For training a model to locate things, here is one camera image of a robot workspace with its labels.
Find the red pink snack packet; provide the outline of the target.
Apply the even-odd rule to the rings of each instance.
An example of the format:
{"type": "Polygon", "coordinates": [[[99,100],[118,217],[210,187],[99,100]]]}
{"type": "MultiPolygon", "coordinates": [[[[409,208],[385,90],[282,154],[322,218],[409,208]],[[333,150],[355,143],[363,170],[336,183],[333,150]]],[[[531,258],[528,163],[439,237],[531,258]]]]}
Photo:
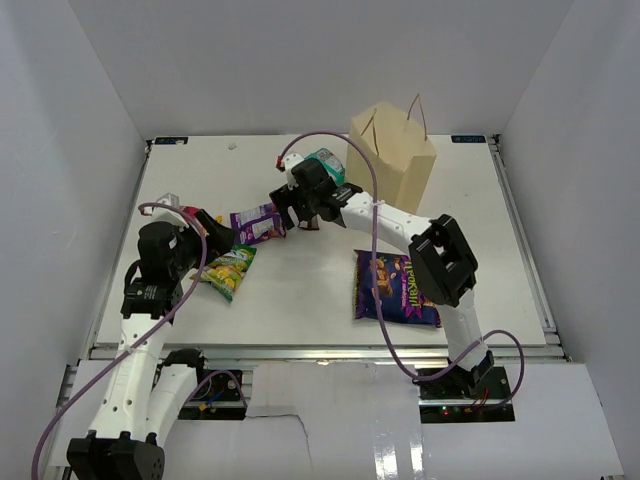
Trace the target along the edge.
{"type": "Polygon", "coordinates": [[[197,220],[200,209],[193,206],[181,206],[180,211],[185,219],[197,220]]]}

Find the large dark purple snack bag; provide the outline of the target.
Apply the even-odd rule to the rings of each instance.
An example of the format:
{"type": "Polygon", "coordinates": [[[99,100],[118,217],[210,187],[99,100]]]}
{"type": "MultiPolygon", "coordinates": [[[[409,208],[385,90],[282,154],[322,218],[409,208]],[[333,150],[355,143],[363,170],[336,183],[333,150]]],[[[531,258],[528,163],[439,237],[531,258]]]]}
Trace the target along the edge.
{"type": "Polygon", "coordinates": [[[378,252],[376,259],[365,250],[355,250],[354,318],[376,319],[374,290],[379,290],[379,305],[385,321],[401,324],[441,327],[436,306],[419,290],[410,258],[406,255],[378,252]]]}

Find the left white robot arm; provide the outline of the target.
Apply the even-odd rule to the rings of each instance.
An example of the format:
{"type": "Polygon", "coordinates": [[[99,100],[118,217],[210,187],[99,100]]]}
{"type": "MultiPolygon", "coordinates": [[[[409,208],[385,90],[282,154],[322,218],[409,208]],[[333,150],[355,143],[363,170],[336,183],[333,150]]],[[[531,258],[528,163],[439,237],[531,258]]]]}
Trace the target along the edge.
{"type": "Polygon", "coordinates": [[[138,258],[126,271],[117,355],[88,432],[70,440],[66,458],[79,479],[160,479],[164,442],[182,405],[205,396],[211,374],[196,349],[161,351],[178,309],[191,294],[190,271],[201,274],[231,251],[234,231],[203,209],[169,208],[138,233],[138,258]]]}

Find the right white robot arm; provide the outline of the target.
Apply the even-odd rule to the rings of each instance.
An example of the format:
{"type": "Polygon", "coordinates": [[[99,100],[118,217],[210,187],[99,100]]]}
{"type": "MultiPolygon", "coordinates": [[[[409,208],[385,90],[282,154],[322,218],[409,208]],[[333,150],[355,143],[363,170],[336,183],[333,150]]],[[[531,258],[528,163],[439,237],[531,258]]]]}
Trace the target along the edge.
{"type": "Polygon", "coordinates": [[[429,219],[374,200],[362,188],[337,185],[316,158],[289,154],[277,160],[286,184],[270,193],[286,229],[319,217],[343,228],[372,235],[410,259],[409,284],[438,310],[448,343],[443,377],[461,397],[472,399],[488,385],[493,354],[484,343],[473,289],[478,262],[456,220],[443,214],[429,219]]]}

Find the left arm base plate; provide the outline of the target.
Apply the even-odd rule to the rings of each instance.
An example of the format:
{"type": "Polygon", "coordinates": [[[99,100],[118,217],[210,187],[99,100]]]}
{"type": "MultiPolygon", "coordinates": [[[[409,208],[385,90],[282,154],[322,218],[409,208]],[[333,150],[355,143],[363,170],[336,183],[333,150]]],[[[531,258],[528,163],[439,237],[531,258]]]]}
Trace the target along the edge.
{"type": "MultiPolygon", "coordinates": [[[[172,374],[184,373],[182,370],[193,370],[195,368],[179,368],[176,369],[168,366],[158,367],[154,375],[152,389],[160,381],[166,381],[172,374]]],[[[195,385],[199,384],[199,381],[207,377],[214,370],[204,369],[204,373],[194,373],[196,381],[195,385]]],[[[236,377],[244,392],[243,380],[245,374],[242,370],[231,370],[231,373],[236,377]]],[[[207,383],[201,386],[196,394],[181,408],[179,412],[179,420],[201,420],[201,421],[222,421],[232,420],[241,421],[244,420],[246,414],[246,408],[242,403],[240,390],[236,383],[225,373],[218,372],[215,376],[212,376],[207,380],[207,383]]]]}

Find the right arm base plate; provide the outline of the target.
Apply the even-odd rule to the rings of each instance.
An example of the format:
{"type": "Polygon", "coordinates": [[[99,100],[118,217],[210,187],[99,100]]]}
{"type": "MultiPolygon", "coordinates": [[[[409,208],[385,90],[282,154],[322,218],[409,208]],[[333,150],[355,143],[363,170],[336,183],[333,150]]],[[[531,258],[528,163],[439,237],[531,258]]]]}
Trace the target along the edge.
{"type": "Polygon", "coordinates": [[[497,405],[511,388],[503,367],[494,367],[475,390],[461,387],[454,380],[442,378],[419,386],[421,423],[511,423],[515,421],[513,405],[497,405]]]}

